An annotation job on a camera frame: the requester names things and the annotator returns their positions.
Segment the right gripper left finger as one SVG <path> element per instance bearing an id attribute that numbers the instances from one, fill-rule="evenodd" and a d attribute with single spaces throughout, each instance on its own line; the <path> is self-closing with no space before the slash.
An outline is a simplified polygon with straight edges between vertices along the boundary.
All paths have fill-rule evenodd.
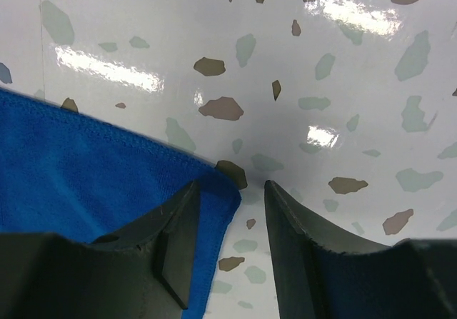
<path id="1" fill-rule="evenodd" d="M 200 203 L 192 181 L 92 243 L 2 234 L 1 316 L 180 318 L 189 306 Z"/>

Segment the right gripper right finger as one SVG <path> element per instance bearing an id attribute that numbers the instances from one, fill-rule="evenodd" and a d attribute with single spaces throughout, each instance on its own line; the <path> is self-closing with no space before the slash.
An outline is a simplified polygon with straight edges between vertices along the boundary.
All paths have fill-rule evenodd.
<path id="1" fill-rule="evenodd" d="M 264 203 L 281 318 L 454 318 L 456 241 L 362 238 L 267 181 Z"/>

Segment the blue towel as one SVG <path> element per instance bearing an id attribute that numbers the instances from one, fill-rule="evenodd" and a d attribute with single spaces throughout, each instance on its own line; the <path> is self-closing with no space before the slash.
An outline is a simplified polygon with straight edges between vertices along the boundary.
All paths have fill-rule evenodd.
<path id="1" fill-rule="evenodd" d="M 191 181 L 201 189 L 185 318 L 202 318 L 224 235 L 241 202 L 222 172 L 122 128 L 1 91 L 1 231 L 89 242 L 157 208 Z"/>

